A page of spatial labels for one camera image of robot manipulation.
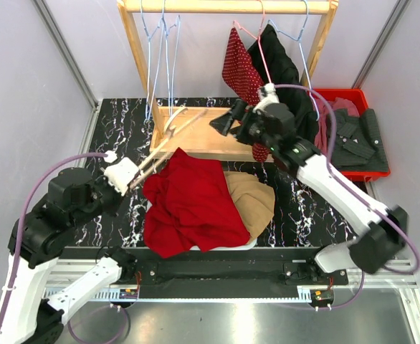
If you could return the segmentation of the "cream wooden hanger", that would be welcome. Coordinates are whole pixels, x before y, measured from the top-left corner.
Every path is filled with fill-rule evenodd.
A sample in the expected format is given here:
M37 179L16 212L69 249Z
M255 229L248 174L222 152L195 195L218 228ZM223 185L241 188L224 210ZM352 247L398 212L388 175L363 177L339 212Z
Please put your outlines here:
M173 154L172 152L166 152L160 158L157 155L160 153L161 149L164 148L170 141L173 141L175 138L181 136L182 132L188 129L191 125L193 125L196 121L202 118L208 111L206 107L200 107L197 114L192 118L188 119L184 124L182 124L179 128L173 125L173 121L175 118L183 112L188 111L189 108L185 106L179 107L172 116L167 120L163 134L165 138L158 144L156 148L150 153L150 155L139 165L139 171L136 173L134 179L128 185L129 191L133 191L137 186L140 185L142 181L144 181L149 175L154 172L157 167L171 157Z

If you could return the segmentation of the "red polka dot skirt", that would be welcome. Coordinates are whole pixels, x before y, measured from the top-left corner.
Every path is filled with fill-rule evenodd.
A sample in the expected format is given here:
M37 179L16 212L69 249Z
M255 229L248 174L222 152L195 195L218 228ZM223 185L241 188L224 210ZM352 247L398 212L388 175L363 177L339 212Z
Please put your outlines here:
M234 27L229 33L221 75L224 82L248 105L258 105L262 100L264 83Z

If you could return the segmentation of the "black skirt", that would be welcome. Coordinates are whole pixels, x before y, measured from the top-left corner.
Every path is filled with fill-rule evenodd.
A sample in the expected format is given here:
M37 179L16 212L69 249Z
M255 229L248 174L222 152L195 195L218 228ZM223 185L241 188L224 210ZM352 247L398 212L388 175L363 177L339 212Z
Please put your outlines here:
M264 83L275 85L299 85L299 72L287 56L285 48L277 37L275 28L268 24L260 37L261 44L254 43L248 53L252 65ZM279 101L286 104L295 116L297 134L311 143L318 134L317 113L308 93L296 88L277 88Z

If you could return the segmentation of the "tan pleated skirt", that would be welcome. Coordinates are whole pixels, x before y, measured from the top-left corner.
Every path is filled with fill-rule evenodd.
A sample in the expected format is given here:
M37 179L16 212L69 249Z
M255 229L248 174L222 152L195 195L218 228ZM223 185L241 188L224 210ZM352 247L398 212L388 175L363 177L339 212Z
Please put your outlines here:
M251 244L273 219L274 189L261 183L255 175L245 172L225 171L224 177L232 201L249 233L247 244Z

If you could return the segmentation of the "red pleated skirt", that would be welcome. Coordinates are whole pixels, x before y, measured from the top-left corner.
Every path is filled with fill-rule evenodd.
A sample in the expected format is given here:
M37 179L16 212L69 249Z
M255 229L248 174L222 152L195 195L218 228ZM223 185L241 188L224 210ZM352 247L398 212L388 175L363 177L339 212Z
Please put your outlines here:
M207 252L249 241L219 161L194 158L179 148L159 173L147 177L143 195L151 203L143 241L162 258L193 247Z

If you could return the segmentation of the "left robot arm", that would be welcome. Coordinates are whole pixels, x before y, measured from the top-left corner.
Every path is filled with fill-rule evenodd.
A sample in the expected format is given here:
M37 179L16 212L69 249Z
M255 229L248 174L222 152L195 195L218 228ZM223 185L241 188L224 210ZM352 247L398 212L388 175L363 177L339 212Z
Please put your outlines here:
M94 218L116 215L127 188L85 168L66 168L49 181L48 192L27 208L9 240L8 277L0 304L0 343L55 343L73 315L101 289L129 283L136 258L111 247L81 278L46 298L51 271L75 231Z

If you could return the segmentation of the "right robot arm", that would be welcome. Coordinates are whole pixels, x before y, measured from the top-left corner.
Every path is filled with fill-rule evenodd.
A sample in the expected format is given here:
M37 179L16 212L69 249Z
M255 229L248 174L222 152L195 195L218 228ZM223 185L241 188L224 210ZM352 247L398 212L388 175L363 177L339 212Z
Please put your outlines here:
M361 191L295 130L295 116L285 104L249 106L237 100L210 121L220 135L233 135L245 145L264 146L279 168L310 187L336 209L357 234L356 239L323 247L306 266L307 278L322 284L332 272L357 267L374 274L386 267L407 243L408 214L389 208Z

